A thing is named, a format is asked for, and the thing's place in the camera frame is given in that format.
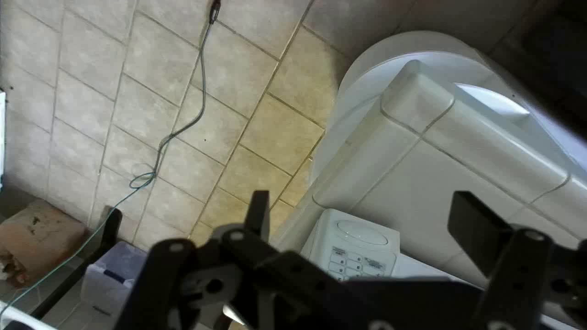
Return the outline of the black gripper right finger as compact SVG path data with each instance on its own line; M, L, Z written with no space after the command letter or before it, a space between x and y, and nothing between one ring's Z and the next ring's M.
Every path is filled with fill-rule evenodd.
M454 190L447 231L487 278L471 324L476 330L539 330L546 302L587 326L587 249L511 225L469 190Z

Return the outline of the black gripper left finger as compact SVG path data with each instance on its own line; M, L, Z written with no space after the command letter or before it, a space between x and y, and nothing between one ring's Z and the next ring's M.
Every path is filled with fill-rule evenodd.
M342 286L267 244L267 201L267 190L254 190L245 218L216 227L203 245L186 238L152 245L113 330L227 330L223 310L247 330L341 330Z

